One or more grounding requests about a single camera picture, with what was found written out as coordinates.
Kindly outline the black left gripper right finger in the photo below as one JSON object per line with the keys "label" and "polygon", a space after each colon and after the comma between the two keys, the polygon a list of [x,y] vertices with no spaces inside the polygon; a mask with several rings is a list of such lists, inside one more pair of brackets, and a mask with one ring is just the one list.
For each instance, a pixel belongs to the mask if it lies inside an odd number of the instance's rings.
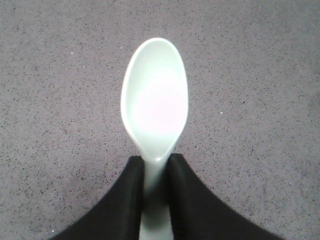
{"label": "black left gripper right finger", "polygon": [[167,161],[169,211],[176,240],[278,240],[214,195],[182,154]]}

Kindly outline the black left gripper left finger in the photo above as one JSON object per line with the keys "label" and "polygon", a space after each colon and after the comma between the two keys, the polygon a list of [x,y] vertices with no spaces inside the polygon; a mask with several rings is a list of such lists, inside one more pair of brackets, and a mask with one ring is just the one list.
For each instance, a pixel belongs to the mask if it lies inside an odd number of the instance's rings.
{"label": "black left gripper left finger", "polygon": [[145,165],[131,156],[108,193],[54,240],[138,240],[143,208]]}

